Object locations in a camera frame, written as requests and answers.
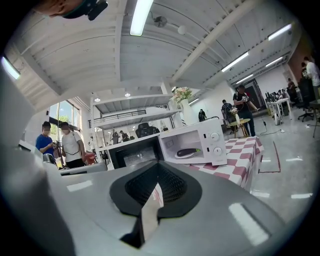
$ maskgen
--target black shorts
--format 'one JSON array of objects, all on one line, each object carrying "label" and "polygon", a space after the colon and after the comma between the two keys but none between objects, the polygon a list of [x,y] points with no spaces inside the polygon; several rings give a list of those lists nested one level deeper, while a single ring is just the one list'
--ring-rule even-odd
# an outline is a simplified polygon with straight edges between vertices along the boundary
[{"label": "black shorts", "polygon": [[82,161],[82,159],[76,159],[70,162],[65,162],[66,166],[68,166],[70,169],[72,168],[77,168],[77,167],[82,167],[85,166],[85,163]]}]

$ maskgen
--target man in blue shirt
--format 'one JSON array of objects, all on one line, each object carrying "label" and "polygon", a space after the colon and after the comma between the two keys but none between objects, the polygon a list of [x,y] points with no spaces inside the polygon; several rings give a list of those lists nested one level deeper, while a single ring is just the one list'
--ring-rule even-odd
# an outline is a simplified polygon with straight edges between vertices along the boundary
[{"label": "man in blue shirt", "polygon": [[42,154],[51,154],[54,156],[54,149],[52,139],[48,136],[50,133],[51,124],[45,121],[42,125],[42,134],[36,138],[35,147],[42,153]]}]

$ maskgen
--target round wooden table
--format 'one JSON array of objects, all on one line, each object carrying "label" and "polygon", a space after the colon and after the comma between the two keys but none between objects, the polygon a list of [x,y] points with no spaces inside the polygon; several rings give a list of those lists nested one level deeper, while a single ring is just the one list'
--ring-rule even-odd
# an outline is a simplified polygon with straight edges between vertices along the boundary
[{"label": "round wooden table", "polygon": [[[237,126],[237,125],[240,125],[241,129],[242,129],[242,132],[243,132],[243,136],[244,137],[249,137],[249,134],[247,133],[247,130],[244,126],[245,123],[249,122],[251,119],[250,118],[247,118],[247,119],[242,119],[240,120],[240,123],[238,123],[237,121],[234,121],[234,122],[231,122],[229,123],[228,126]],[[234,129],[234,138],[236,139],[237,138],[237,129]]]}]

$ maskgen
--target glossy floor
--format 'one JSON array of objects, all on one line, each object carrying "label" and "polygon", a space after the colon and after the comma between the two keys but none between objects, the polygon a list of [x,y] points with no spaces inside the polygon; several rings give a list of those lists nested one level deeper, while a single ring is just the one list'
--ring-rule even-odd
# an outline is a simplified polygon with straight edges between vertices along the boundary
[{"label": "glossy floor", "polygon": [[[302,109],[293,109],[293,118],[283,117],[282,125],[275,125],[270,116],[254,119],[255,132],[264,146],[259,173],[253,174],[251,193],[274,209],[285,222],[305,211],[319,185],[320,127],[313,138],[315,119],[304,122],[298,116]],[[225,135],[225,139],[234,135]]]}]

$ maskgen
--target brown wall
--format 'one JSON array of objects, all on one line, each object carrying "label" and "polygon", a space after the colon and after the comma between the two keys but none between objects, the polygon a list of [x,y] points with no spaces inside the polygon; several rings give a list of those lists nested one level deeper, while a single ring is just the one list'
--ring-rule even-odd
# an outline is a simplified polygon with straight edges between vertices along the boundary
[{"label": "brown wall", "polygon": [[300,41],[291,57],[291,59],[288,61],[288,65],[297,81],[300,81],[301,79],[301,62],[304,61],[304,57],[307,56],[311,60],[311,42],[309,41],[307,35],[305,33],[302,33],[302,36],[300,38]]}]

